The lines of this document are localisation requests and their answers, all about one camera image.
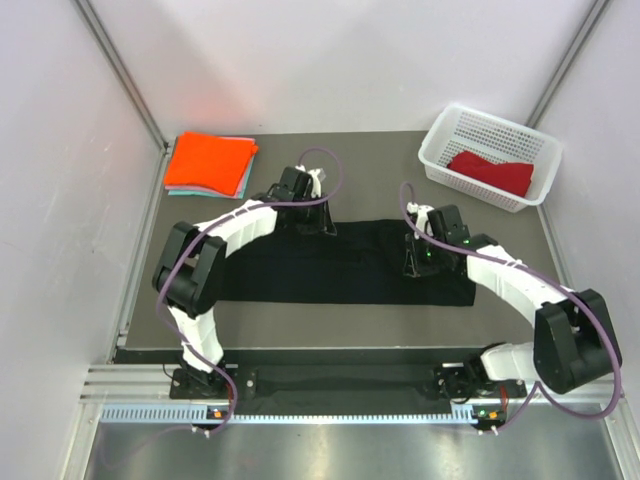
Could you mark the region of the black t shirt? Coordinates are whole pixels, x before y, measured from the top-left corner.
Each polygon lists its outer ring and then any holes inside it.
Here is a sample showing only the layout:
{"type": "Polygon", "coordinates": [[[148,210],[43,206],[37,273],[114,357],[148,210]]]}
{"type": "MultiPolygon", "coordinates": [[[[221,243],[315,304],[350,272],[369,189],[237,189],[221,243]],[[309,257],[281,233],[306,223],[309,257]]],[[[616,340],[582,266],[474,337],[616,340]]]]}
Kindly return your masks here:
{"type": "Polygon", "coordinates": [[[460,274],[403,274],[402,220],[340,222],[335,236],[292,228],[260,237],[225,262],[225,301],[470,307],[476,285],[460,274]]]}

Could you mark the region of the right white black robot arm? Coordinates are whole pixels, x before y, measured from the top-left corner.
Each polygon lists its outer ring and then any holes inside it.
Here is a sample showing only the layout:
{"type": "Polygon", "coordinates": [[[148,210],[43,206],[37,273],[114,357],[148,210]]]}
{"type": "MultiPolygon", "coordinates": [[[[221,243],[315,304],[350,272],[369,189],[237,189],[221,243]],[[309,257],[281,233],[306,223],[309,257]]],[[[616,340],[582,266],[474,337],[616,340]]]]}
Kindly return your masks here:
{"type": "Polygon", "coordinates": [[[564,394],[622,364],[604,298],[545,281],[486,234],[473,235],[454,205],[433,208],[410,202],[407,268],[413,276],[455,273],[493,292],[533,328],[521,344],[486,347],[466,380],[487,396],[504,380],[539,381],[564,394]]]}

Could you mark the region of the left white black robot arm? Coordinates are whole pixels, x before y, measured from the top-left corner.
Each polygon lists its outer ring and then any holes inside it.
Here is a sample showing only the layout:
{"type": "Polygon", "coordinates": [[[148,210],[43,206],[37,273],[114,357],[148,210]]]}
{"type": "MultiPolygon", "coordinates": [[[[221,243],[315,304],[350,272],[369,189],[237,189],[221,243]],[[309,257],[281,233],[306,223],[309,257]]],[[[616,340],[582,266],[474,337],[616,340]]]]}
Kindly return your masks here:
{"type": "Polygon", "coordinates": [[[152,277],[158,303],[173,318],[183,348],[175,383],[191,384],[205,396],[229,386],[220,365],[214,306],[223,284],[226,259],[251,242],[280,229],[303,235],[334,235],[325,173],[303,166],[287,167],[280,180],[240,207],[200,224],[176,223],[170,231],[152,277]]]}

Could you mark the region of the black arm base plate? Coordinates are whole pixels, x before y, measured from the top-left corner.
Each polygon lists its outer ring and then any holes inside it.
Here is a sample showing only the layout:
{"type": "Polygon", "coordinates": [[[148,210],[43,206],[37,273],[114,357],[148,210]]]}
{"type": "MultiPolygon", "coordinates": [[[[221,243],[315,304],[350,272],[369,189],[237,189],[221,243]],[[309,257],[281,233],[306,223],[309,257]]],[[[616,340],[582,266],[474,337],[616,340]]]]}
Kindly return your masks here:
{"type": "Polygon", "coordinates": [[[445,413],[452,400],[521,399],[523,383],[470,373],[476,348],[231,349],[222,366],[235,384],[186,364],[172,375],[173,400],[232,400],[239,415],[445,413]]]}

